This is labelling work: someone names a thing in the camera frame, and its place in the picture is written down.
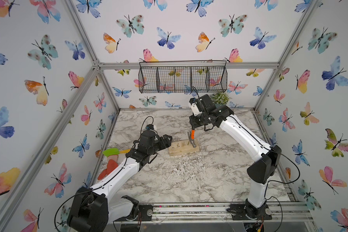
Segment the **orange handled claw hammer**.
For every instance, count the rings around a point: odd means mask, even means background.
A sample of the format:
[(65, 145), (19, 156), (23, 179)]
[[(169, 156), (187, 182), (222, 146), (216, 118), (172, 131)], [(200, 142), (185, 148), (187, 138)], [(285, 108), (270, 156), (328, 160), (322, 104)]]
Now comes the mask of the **orange handled claw hammer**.
[(195, 138), (194, 138), (195, 130), (191, 130), (191, 132), (188, 132), (188, 142), (189, 144), (192, 145), (193, 148), (197, 148), (197, 145), (195, 143)]

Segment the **wooden board with holes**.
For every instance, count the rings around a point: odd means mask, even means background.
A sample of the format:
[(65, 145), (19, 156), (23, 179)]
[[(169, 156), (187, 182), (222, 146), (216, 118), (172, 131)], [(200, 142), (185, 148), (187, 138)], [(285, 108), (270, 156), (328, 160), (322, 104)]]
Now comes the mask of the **wooden board with holes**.
[(200, 145), (197, 139), (194, 140), (196, 147), (194, 148), (189, 140), (172, 142), (168, 148), (170, 156), (186, 155), (200, 151)]

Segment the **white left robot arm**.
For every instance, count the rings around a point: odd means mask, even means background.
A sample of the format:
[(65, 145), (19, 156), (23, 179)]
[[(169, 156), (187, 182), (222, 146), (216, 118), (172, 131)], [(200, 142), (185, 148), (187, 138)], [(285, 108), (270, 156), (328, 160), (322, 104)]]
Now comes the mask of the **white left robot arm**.
[(159, 136), (154, 130), (145, 130), (126, 154), (124, 161), (105, 178), (89, 188), (81, 187), (75, 194), (67, 225), (78, 232), (102, 232), (107, 224), (118, 219), (139, 218), (139, 201), (127, 195), (113, 201), (118, 190), (158, 152), (169, 148), (172, 136)]

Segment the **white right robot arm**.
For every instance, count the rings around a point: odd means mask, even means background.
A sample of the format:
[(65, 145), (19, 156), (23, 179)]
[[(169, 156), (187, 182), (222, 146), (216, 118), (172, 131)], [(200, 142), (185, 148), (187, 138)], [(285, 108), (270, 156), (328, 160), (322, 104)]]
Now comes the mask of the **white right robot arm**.
[(244, 212), (250, 219), (265, 218), (267, 203), (265, 193), (268, 181), (275, 173), (281, 156), (281, 149), (272, 147), (249, 128), (226, 105), (216, 106), (209, 95), (203, 95), (189, 100), (192, 115), (189, 117), (191, 132), (188, 134), (189, 143), (194, 143), (195, 129), (201, 126), (204, 131), (210, 131), (208, 125), (218, 127), (228, 133), (250, 155), (254, 163), (247, 168), (251, 179), (249, 195), (245, 201)]

